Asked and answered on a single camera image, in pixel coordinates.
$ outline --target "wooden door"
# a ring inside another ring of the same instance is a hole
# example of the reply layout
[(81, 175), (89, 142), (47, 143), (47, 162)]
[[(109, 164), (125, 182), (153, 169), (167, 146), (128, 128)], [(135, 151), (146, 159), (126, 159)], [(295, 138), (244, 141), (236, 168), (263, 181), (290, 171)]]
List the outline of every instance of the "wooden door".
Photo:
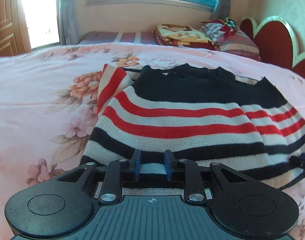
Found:
[(0, 0), (0, 57), (31, 52), (21, 0)]

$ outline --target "red padded headboard panel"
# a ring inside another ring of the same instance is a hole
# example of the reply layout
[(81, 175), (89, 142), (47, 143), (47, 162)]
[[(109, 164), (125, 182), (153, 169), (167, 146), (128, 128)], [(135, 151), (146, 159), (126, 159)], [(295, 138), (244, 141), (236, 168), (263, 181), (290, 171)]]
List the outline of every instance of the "red padded headboard panel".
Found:
[(284, 19), (272, 16), (257, 26), (253, 18), (245, 18), (240, 29), (253, 39), (263, 62), (290, 69), (305, 78), (305, 53), (298, 55), (296, 35)]

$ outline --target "pink flower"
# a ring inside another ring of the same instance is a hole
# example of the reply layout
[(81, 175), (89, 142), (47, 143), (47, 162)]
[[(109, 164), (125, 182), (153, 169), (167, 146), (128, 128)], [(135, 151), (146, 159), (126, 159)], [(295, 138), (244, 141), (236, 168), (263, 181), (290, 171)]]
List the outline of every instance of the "pink flower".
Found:
[(63, 169), (55, 170), (56, 166), (57, 164), (52, 165), (51, 171), (49, 172), (47, 168), (47, 162), (43, 158), (39, 159), (38, 166), (34, 164), (29, 165), (29, 169), (28, 169), (29, 178), (26, 180), (28, 187), (36, 185), (45, 180), (52, 179), (53, 177), (65, 172)]
[(85, 137), (87, 129), (90, 125), (83, 122), (80, 118), (73, 118), (71, 123), (65, 123), (61, 130), (67, 133), (67, 137), (71, 138), (77, 135), (78, 137)]
[(97, 116), (97, 106), (95, 106), (92, 110), (89, 109), (83, 109), (79, 112), (82, 114), (81, 120), (84, 122), (88, 122), (89, 124), (94, 127), (96, 123), (98, 122), (98, 116)]

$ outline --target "crosshair logo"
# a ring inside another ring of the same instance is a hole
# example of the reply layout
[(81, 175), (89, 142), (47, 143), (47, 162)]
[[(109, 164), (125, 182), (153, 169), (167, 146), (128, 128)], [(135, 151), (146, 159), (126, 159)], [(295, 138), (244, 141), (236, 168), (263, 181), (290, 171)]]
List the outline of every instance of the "crosshair logo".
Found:
[(150, 203), (155, 203), (155, 202), (158, 201), (158, 200), (155, 199), (155, 198), (150, 198), (150, 199), (148, 199), (147, 201), (149, 201)]

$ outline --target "knit sweater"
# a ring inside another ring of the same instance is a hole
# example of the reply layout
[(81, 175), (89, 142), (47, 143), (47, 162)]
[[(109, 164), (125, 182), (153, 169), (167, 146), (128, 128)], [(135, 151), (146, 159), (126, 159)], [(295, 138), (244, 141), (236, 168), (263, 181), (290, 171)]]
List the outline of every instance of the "knit sweater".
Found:
[[(302, 173), (288, 159), (305, 152), (305, 120), (266, 78), (256, 82), (221, 67), (184, 64), (170, 70), (145, 66), (132, 82), (131, 71), (105, 70), (99, 119), (81, 159), (103, 166), (141, 150), (141, 183), (124, 194), (178, 194), (166, 182), (168, 149), (176, 159), (199, 166), (221, 162), (258, 180), (275, 179), (278, 187)], [(155, 182), (148, 189), (147, 180)]]

